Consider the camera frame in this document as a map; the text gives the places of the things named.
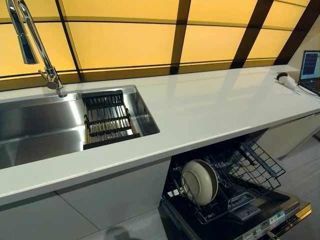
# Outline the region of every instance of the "wire rack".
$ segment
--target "wire rack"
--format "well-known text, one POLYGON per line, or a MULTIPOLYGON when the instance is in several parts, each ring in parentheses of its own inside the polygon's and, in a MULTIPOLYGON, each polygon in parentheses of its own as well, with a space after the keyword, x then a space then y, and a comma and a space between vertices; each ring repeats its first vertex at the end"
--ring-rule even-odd
POLYGON ((125 106, 121 90, 86 93, 82 100, 85 111, 84 149, 140 137, 125 106))
POLYGON ((284 173, 257 143, 246 137, 174 156, 164 192, 206 224, 273 191, 281 185, 278 177, 284 173), (218 178, 217 195, 204 206, 197 203, 187 181, 181 181, 184 165, 193 159, 208 163, 218 178))

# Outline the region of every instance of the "white countertop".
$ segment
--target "white countertop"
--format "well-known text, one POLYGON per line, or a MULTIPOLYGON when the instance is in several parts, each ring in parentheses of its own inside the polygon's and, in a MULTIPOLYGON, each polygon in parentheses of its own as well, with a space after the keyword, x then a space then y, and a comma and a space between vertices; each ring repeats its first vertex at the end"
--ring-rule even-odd
MULTIPOLYGON (((51 192, 320 112, 320 98, 276 83, 287 65, 65 85, 67 91, 136 85, 160 133, 0 170, 0 205, 51 192)), ((0 93, 0 101, 48 94, 0 93)))

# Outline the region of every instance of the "dishwasher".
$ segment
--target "dishwasher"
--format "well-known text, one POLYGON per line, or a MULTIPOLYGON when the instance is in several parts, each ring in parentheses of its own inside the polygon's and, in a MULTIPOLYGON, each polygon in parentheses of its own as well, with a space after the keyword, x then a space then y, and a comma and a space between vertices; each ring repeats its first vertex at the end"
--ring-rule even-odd
POLYGON ((311 205, 277 190, 285 170, 248 134, 172 156, 161 207, 191 240, 277 240, 311 213, 311 205), (214 169, 218 190, 200 205, 182 171, 192 160, 214 169))

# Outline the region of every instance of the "cable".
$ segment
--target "cable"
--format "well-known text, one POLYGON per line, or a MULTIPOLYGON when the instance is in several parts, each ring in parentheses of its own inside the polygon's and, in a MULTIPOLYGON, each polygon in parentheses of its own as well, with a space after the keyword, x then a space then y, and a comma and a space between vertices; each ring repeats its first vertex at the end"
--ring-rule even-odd
POLYGON ((300 87, 300 85, 298 85, 298 88, 301 89, 302 91, 304 91, 305 93, 309 94, 309 95, 320 97, 318 94, 313 94, 311 92, 308 92, 308 91, 304 90, 303 88, 300 87))

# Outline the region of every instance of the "sink basin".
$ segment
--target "sink basin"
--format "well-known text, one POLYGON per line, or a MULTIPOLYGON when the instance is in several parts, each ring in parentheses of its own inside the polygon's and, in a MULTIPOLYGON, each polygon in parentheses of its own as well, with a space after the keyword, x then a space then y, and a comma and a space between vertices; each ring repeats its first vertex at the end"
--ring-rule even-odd
POLYGON ((136 132, 141 137, 159 133, 134 85, 69 92, 63 98, 42 96, 0 102, 0 169, 83 151, 86 135, 82 94, 117 90, 123 92, 136 132))

